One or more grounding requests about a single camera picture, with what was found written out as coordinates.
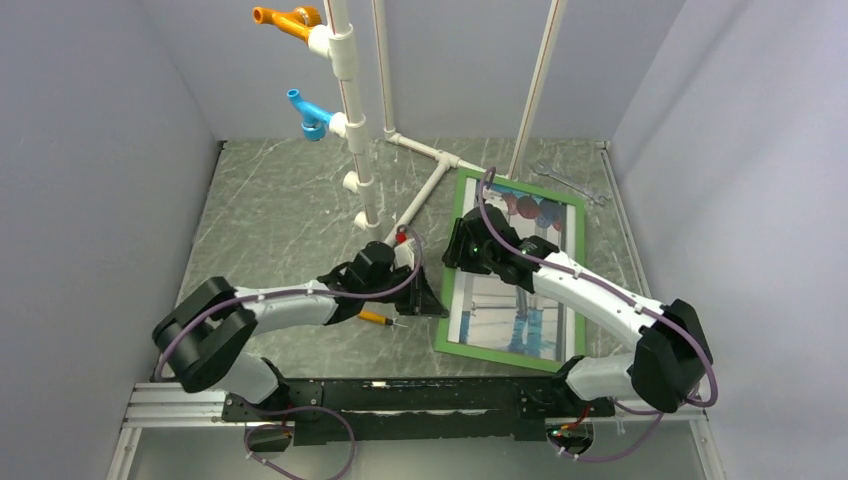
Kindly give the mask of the green wooden photo frame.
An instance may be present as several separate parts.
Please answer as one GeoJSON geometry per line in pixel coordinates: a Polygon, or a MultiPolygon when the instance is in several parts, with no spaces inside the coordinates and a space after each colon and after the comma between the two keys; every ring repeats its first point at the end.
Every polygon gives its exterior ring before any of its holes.
{"type": "MultiPolygon", "coordinates": [[[[454,218],[475,209],[483,197],[502,211],[519,237],[536,235],[584,261],[584,200],[503,178],[480,189],[481,177],[477,171],[460,171],[454,218]]],[[[546,372],[585,353],[586,321],[574,310],[508,285],[494,274],[450,268],[443,272],[441,300],[450,314],[439,322],[437,351],[546,372]]]]}

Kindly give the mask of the white PVC pipe stand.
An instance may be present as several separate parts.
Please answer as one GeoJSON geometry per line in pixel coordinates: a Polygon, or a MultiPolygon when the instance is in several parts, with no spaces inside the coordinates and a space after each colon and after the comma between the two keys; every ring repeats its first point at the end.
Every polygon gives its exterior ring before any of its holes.
{"type": "Polygon", "coordinates": [[[546,1],[387,1],[348,5],[359,49],[359,82],[379,188],[390,227],[412,201],[433,159],[384,140],[380,70],[405,137],[473,165],[509,166],[550,5],[546,1]]]}

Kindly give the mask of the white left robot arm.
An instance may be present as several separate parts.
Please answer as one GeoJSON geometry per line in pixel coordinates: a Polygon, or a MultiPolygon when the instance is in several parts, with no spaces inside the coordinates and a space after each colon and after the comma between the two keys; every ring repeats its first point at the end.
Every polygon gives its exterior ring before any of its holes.
{"type": "Polygon", "coordinates": [[[270,360],[245,352],[248,341],[286,328],[335,325],[357,317],[368,302],[391,304],[403,316],[449,314],[413,241],[397,247],[372,241],[300,285],[251,289],[221,276],[207,279],[154,327],[156,369],[170,368],[187,393],[224,390],[272,420],[288,406],[290,386],[270,360]]]}

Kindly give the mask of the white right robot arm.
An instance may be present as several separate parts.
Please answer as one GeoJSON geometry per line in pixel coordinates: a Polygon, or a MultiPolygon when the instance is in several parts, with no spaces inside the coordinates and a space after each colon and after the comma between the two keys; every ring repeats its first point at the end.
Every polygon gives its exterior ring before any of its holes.
{"type": "Polygon", "coordinates": [[[442,256],[451,269],[495,275],[575,310],[611,333],[627,351],[602,358],[576,355],[553,375],[551,401],[574,415],[589,402],[635,396],[656,412],[718,399],[714,360],[695,309],[628,291],[581,265],[539,236],[519,237],[489,204],[455,220],[442,256]]]}

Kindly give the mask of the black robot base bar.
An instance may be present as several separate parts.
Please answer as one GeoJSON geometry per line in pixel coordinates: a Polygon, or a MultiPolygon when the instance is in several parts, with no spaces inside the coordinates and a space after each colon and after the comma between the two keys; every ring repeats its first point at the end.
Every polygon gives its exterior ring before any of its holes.
{"type": "Polygon", "coordinates": [[[358,441],[509,437],[543,441],[547,426],[578,418],[610,418],[611,401],[568,393],[549,375],[413,377],[390,379],[291,378],[286,400],[251,408],[226,396],[227,423],[285,419],[297,446],[358,441]]]}

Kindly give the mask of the silver open-end wrench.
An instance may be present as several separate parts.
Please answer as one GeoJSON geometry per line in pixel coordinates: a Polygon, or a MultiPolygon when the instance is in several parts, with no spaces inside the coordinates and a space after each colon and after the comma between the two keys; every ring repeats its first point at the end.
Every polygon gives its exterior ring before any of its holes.
{"type": "Polygon", "coordinates": [[[553,179],[561,183],[562,185],[565,185],[566,187],[577,191],[596,205],[604,205],[608,200],[605,195],[597,193],[589,187],[582,185],[574,181],[573,179],[568,178],[562,173],[555,171],[551,166],[545,164],[542,161],[536,162],[532,166],[532,169],[537,175],[553,179]]]}

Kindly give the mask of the blue plastic faucet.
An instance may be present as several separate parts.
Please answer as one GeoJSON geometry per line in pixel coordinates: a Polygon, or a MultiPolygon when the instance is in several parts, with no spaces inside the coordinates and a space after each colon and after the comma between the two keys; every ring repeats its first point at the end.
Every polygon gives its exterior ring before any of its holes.
{"type": "Polygon", "coordinates": [[[303,136],[310,141],[322,140],[327,134],[327,128],[334,114],[304,100],[298,89],[288,90],[286,96],[301,116],[300,126],[303,136]]]}

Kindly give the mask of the orange plastic faucet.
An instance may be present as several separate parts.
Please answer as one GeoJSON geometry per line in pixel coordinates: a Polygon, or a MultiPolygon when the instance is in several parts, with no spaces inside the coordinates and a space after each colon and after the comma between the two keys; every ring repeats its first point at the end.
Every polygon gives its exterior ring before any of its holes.
{"type": "Polygon", "coordinates": [[[321,14],[313,6],[299,6],[287,12],[256,6],[252,15],[256,24],[272,25],[303,42],[307,42],[311,31],[322,24],[321,14]]]}

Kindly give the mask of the orange handled screwdriver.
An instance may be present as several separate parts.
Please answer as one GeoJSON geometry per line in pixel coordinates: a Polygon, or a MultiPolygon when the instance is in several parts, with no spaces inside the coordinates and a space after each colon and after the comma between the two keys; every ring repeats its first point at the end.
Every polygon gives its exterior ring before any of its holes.
{"type": "Polygon", "coordinates": [[[373,324],[386,326],[386,327],[402,327],[402,324],[398,323],[396,319],[387,317],[375,312],[362,311],[357,315],[357,318],[366,322],[370,322],[373,324]]]}

